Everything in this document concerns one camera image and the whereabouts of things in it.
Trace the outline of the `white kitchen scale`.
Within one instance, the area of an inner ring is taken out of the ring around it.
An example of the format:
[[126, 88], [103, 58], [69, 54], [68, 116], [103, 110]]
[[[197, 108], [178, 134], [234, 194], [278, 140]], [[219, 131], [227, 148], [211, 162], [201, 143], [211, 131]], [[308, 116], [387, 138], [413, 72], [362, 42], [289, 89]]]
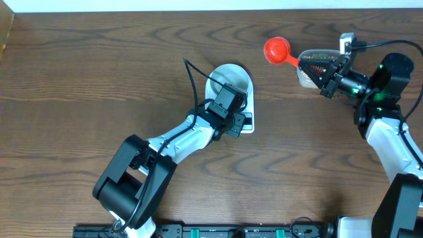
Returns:
[[241, 131], [242, 134], [251, 134], [254, 132], [254, 85], [252, 94], [248, 97], [247, 96], [247, 103], [246, 106], [243, 104], [243, 107], [245, 108], [241, 113], [243, 113], [245, 118], [245, 124], [243, 126], [243, 129]]

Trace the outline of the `white bowl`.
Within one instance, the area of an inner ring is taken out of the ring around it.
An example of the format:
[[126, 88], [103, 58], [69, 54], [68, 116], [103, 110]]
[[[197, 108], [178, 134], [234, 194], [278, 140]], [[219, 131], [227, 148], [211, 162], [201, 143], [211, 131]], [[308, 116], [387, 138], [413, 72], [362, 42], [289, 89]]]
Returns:
[[[234, 87], [244, 90], [249, 97], [252, 94], [253, 85], [250, 75], [239, 65], [227, 63], [215, 68], [210, 77], [225, 84], [229, 83]], [[222, 86], [208, 79], [206, 81], [206, 98], [214, 99], [220, 92]]]

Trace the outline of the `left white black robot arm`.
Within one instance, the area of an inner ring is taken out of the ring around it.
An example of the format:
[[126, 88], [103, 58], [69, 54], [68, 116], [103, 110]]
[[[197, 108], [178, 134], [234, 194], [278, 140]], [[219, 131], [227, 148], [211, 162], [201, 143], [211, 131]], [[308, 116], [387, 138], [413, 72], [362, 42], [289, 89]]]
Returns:
[[248, 95], [226, 83], [214, 99], [197, 102], [185, 121], [171, 131], [147, 140], [136, 135], [124, 140], [93, 188], [93, 197], [116, 218], [112, 234], [154, 234], [152, 215], [177, 165], [223, 134], [239, 137]]

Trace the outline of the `red measuring scoop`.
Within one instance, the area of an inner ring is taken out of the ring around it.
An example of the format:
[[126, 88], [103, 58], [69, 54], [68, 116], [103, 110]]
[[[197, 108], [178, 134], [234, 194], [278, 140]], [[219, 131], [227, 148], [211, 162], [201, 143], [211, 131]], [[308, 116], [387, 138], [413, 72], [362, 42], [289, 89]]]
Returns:
[[299, 60], [291, 56], [290, 43], [283, 37], [277, 36], [268, 39], [264, 45], [264, 57], [271, 64], [288, 63], [299, 67]]

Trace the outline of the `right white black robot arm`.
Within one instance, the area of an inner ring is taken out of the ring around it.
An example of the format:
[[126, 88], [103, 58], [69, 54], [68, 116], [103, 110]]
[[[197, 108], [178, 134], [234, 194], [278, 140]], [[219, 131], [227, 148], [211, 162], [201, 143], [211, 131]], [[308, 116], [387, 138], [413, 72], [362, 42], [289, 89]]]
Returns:
[[297, 74], [303, 87], [332, 98], [343, 93], [357, 103], [354, 123], [379, 157], [390, 187], [372, 218], [342, 217], [337, 237], [421, 237], [422, 152], [403, 122], [398, 101], [414, 64], [400, 53], [387, 54], [371, 76], [352, 69], [354, 54], [306, 50]]

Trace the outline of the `soybeans in container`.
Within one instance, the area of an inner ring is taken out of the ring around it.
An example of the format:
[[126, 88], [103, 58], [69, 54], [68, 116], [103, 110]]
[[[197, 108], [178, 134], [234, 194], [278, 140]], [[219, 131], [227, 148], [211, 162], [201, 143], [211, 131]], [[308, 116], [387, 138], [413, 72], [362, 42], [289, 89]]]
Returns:
[[324, 54], [303, 56], [299, 60], [299, 70], [306, 79], [312, 82], [320, 81], [333, 61], [333, 57]]

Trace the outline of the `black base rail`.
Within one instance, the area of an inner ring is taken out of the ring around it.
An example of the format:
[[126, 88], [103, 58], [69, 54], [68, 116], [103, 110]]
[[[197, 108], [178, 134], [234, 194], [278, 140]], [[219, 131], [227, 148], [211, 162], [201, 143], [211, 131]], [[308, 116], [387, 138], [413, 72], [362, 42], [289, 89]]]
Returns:
[[336, 237], [332, 223], [312, 225], [299, 223], [293, 226], [188, 226], [178, 224], [158, 225], [152, 238], [290, 238], [290, 237]]

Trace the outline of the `clear plastic bean container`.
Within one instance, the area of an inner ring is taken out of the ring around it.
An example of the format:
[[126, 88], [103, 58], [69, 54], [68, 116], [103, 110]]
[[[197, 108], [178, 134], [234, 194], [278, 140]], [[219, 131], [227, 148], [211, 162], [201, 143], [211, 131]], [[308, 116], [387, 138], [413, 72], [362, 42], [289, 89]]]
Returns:
[[[303, 58], [317, 58], [317, 59], [334, 58], [336, 59], [339, 55], [340, 55], [339, 50], [305, 50], [299, 55], [299, 59], [300, 60], [302, 60]], [[299, 84], [302, 87], [310, 88], [310, 89], [318, 88], [318, 86], [314, 84], [311, 78], [300, 68], [297, 68], [296, 72], [299, 79]]]

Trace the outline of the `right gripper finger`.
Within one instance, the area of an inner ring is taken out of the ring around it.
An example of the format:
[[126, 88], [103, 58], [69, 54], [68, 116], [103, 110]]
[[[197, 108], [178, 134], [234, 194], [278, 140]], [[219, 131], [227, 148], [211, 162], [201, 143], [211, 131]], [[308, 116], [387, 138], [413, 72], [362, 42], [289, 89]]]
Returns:
[[299, 78], [330, 77], [338, 70], [338, 54], [303, 54], [299, 57]]
[[311, 67], [299, 67], [302, 71], [304, 71], [318, 86], [318, 89], [322, 89], [327, 83], [330, 78], [329, 70], [325, 69], [321, 66], [311, 66]]

